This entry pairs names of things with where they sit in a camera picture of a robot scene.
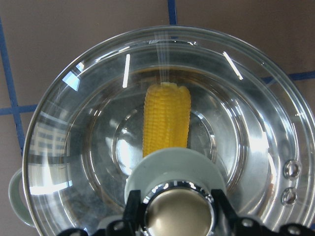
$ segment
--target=tiled floor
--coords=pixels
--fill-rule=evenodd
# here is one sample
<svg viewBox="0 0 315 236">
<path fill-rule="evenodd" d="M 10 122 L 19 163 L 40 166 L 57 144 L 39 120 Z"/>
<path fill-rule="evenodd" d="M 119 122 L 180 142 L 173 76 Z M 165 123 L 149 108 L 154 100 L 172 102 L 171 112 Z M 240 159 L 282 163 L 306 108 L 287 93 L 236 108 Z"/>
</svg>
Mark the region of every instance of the tiled floor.
<svg viewBox="0 0 315 236">
<path fill-rule="evenodd" d="M 176 5 L 180 25 L 239 37 L 264 51 L 288 74 L 315 71 L 315 4 L 311 0 L 177 0 Z M 98 42 L 125 31 L 169 23 L 167 0 L 0 0 L 0 18 L 19 106 L 37 104 L 54 78 Z M 315 80 L 295 83 L 315 111 Z M 10 177 L 22 160 L 10 107 L 1 63 L 0 234 L 34 236 L 36 230 L 19 221 L 7 197 Z M 32 112 L 20 117 L 26 134 Z"/>
</svg>

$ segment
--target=glass lid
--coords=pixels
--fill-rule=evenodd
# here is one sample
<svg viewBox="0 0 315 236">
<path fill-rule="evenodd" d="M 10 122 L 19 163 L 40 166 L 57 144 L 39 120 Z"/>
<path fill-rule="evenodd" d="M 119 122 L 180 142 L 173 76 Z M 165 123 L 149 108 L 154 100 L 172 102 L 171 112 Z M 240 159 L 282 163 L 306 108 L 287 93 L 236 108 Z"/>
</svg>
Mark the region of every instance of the glass lid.
<svg viewBox="0 0 315 236">
<path fill-rule="evenodd" d="M 146 94 L 161 84 L 189 91 L 187 148 L 215 163 L 239 215 L 255 216 L 272 230 L 312 223 L 314 119 L 297 88 L 244 41 L 167 26 L 96 45 L 43 96 L 28 130 L 23 169 L 41 234 L 68 228 L 93 234 L 121 216 L 126 182 L 143 158 Z M 160 106 L 173 100 L 180 106 L 176 96 Z M 182 114 L 172 113 L 173 125 L 180 124 Z"/>
</svg>

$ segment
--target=corn cob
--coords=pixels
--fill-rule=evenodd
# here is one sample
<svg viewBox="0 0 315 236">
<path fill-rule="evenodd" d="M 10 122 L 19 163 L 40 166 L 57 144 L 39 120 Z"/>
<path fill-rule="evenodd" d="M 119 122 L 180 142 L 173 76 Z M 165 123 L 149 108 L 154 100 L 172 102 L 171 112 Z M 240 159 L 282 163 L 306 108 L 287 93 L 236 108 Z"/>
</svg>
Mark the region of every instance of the corn cob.
<svg viewBox="0 0 315 236">
<path fill-rule="evenodd" d="M 186 148 L 189 117 L 190 93 L 185 86 L 151 85 L 144 104 L 143 157 L 162 148 Z"/>
</svg>

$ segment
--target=blue tile grout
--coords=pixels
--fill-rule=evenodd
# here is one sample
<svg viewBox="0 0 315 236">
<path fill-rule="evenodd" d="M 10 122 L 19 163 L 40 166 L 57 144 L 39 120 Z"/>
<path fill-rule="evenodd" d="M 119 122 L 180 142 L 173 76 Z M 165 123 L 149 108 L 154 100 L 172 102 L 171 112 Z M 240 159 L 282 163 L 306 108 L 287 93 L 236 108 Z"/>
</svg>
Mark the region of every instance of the blue tile grout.
<svg viewBox="0 0 315 236">
<path fill-rule="evenodd" d="M 26 113 L 26 112 L 33 112 L 33 111 L 35 111 L 36 107 L 37 107 L 37 104 L 21 106 L 21 107 L 18 107 L 18 108 L 19 108 L 19 112 L 20 113 Z"/>
<path fill-rule="evenodd" d="M 8 92 L 9 92 L 9 98 L 10 98 L 10 102 L 11 102 L 11 110 L 12 110 L 14 122 L 16 125 L 16 133 L 18 136 L 19 146 L 20 146 L 20 150 L 21 150 L 21 154 L 22 154 L 25 136 L 24 136 L 24 132 L 23 132 L 21 116 L 20 116 L 19 110 L 17 109 L 18 108 L 18 102 L 17 102 L 16 92 L 15 92 L 15 88 L 14 88 L 13 77 L 12 77 L 10 61 L 9 61 L 9 55 L 8 55 L 8 51 L 6 48 L 1 18 L 0 18 L 0 52 L 1 52 L 1 57 L 2 57 L 2 64 L 3 64 L 6 84 L 7 84 L 7 88 L 8 88 Z"/>
<path fill-rule="evenodd" d="M 12 108 L 11 107 L 0 108 L 0 116 L 11 115 L 11 114 L 12 114 Z"/>
<path fill-rule="evenodd" d="M 169 24 L 176 25 L 177 24 L 177 15 L 176 15 L 176 4 L 175 0 L 168 0 L 168 17 L 169 17 Z"/>
<path fill-rule="evenodd" d="M 309 72 L 289 74 L 289 77 L 294 81 L 315 79 L 315 70 Z"/>
</svg>

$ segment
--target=pot handle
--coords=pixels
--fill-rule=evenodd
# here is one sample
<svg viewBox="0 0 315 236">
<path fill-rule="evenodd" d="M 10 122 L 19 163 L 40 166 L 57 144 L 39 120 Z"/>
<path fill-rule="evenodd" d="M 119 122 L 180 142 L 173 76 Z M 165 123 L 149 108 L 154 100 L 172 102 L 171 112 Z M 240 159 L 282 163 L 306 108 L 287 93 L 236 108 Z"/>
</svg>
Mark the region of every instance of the pot handle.
<svg viewBox="0 0 315 236">
<path fill-rule="evenodd" d="M 9 200 L 14 213 L 22 220 L 25 224 L 35 227 L 32 220 L 31 214 L 28 208 L 23 204 L 21 195 L 19 192 L 19 184 L 22 180 L 22 168 L 20 168 L 12 176 L 9 183 Z"/>
</svg>

